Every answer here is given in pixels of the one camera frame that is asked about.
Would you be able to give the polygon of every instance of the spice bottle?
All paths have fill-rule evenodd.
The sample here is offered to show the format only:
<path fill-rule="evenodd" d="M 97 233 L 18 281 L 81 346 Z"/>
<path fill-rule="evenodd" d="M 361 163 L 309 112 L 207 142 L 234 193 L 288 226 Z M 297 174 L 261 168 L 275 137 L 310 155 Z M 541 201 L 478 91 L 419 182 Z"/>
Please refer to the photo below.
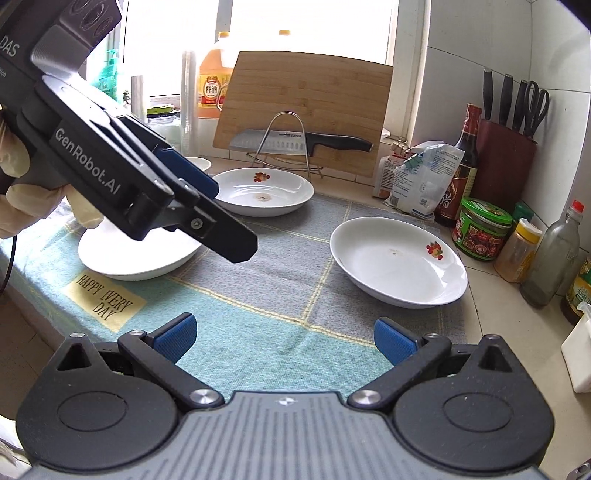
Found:
<path fill-rule="evenodd" d="M 579 304 L 582 301 L 591 302 L 591 257 L 585 259 L 579 275 L 560 301 L 560 310 L 572 325 L 577 325 L 583 316 L 583 312 L 579 310 Z"/>
<path fill-rule="evenodd" d="M 541 236 L 541 230 L 526 219 L 520 219 L 515 232 L 509 237 L 495 261 L 496 272 L 507 282 L 520 282 L 534 259 Z"/>

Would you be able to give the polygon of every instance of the blue gripper pad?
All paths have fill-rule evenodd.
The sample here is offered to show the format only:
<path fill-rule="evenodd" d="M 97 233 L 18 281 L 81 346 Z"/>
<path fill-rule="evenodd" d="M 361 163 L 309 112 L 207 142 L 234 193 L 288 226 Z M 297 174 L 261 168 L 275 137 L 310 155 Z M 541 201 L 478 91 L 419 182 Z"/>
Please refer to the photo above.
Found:
<path fill-rule="evenodd" d="M 183 317 L 176 325 L 159 335 L 155 335 L 154 343 L 152 344 L 154 350 L 174 364 L 189 351 L 197 339 L 197 320 L 191 314 L 184 314 Z"/>
<path fill-rule="evenodd" d="M 154 155 L 178 178 L 193 185 L 206 197 L 213 200 L 219 193 L 217 182 L 204 171 L 199 170 L 175 149 L 157 147 L 154 150 Z"/>
<path fill-rule="evenodd" d="M 399 364 L 418 350 L 416 339 L 405 336 L 381 319 L 376 320 L 374 325 L 374 343 L 393 365 Z"/>

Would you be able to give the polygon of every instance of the white tile wall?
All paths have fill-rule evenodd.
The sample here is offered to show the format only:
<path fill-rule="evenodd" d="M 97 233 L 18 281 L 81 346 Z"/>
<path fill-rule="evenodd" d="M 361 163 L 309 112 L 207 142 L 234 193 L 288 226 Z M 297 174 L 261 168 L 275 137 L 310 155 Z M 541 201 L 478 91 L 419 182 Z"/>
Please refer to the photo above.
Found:
<path fill-rule="evenodd" d="M 427 48 L 423 88 L 418 104 L 412 144 L 427 140 L 443 140 L 455 145 L 466 115 L 466 104 L 482 107 L 483 67 L 458 56 Z M 493 72 L 495 101 L 492 120 L 499 118 L 499 97 L 503 75 Z M 513 82 L 514 100 L 519 83 Z M 509 112 L 510 124 L 513 108 Z"/>
<path fill-rule="evenodd" d="M 589 31 L 558 0 L 538 0 L 531 11 L 531 80 L 541 88 L 591 92 Z"/>
<path fill-rule="evenodd" d="M 528 79 L 531 7 L 522 0 L 432 0 L 428 46 Z"/>
<path fill-rule="evenodd" d="M 587 120 L 587 132 L 583 144 L 583 152 L 579 160 L 577 173 L 574 176 L 573 186 L 570 189 L 569 199 L 566 207 L 572 204 L 573 200 L 578 200 L 585 205 L 583 212 L 583 221 L 579 228 L 581 239 L 581 248 L 591 252 L 591 119 Z"/>
<path fill-rule="evenodd" d="M 568 200 L 587 130 L 590 96 L 551 90 L 548 115 L 534 137 L 538 151 L 523 199 L 546 225 L 560 218 Z"/>

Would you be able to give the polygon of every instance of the knife handle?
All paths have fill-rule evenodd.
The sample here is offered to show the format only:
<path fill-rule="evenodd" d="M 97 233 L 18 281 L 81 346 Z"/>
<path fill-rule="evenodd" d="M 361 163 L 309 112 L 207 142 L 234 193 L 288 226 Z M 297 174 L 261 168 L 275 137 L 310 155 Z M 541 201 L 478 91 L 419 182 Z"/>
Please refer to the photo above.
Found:
<path fill-rule="evenodd" d="M 517 92 L 517 100 L 515 101 L 515 112 L 513 114 L 513 130 L 519 132 L 521 124 L 525 116 L 525 90 L 527 89 L 527 82 L 521 80 L 519 84 L 519 91 Z"/>
<path fill-rule="evenodd" d="M 308 146 L 308 156 L 314 155 L 316 145 L 334 148 L 335 150 L 361 150 L 371 152 L 374 144 L 363 138 L 350 137 L 348 135 L 331 134 L 313 134 L 306 132 L 306 144 Z"/>
<path fill-rule="evenodd" d="M 482 85 L 482 100 L 484 102 L 484 118 L 491 119 L 492 115 L 492 101 L 494 97 L 494 88 L 492 85 L 492 71 L 484 71 L 484 83 Z"/>
<path fill-rule="evenodd" d="M 503 127 L 507 125 L 511 103 L 513 103 L 513 77 L 505 75 L 503 89 L 501 90 L 501 105 L 499 107 L 499 125 Z"/>

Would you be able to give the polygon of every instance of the red label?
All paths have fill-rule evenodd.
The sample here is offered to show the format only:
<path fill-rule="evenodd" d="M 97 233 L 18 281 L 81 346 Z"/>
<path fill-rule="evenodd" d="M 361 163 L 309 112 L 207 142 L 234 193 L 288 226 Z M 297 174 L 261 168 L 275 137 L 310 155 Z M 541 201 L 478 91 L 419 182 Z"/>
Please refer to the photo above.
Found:
<path fill-rule="evenodd" d="M 482 109 L 480 107 L 468 103 L 466 119 L 464 120 L 464 128 L 462 131 L 470 135 L 478 135 L 478 120 L 480 120 L 481 114 Z"/>
<path fill-rule="evenodd" d="M 476 169 L 466 165 L 458 166 L 451 183 L 437 205 L 436 212 L 444 218 L 457 220 L 462 198 L 470 195 L 476 177 Z"/>

